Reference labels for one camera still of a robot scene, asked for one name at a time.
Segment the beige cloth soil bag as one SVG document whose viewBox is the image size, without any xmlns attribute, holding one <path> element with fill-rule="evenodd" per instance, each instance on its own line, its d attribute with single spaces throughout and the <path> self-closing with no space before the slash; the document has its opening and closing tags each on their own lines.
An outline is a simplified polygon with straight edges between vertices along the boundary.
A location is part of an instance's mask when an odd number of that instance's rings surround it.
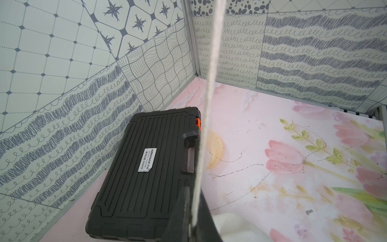
<svg viewBox="0 0 387 242">
<path fill-rule="evenodd" d="M 212 216 L 223 242 L 272 242 L 272 239 L 254 224 L 234 213 Z"/>
</svg>

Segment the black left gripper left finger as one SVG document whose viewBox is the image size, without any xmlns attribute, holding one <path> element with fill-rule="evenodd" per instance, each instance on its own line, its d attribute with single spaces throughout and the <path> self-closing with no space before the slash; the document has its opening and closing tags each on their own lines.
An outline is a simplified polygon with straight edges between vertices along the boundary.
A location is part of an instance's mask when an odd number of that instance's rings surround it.
<svg viewBox="0 0 387 242">
<path fill-rule="evenodd" d="M 190 189 L 183 187 L 162 236 L 162 242 L 188 242 L 190 224 Z"/>
</svg>

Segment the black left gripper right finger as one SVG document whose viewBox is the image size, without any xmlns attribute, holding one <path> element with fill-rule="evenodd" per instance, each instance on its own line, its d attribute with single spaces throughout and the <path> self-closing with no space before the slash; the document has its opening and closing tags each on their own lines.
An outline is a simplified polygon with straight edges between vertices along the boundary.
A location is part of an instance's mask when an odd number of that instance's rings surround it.
<svg viewBox="0 0 387 242">
<path fill-rule="evenodd" d="M 197 223 L 193 227 L 194 242 L 222 242 L 203 193 L 200 194 Z"/>
</svg>

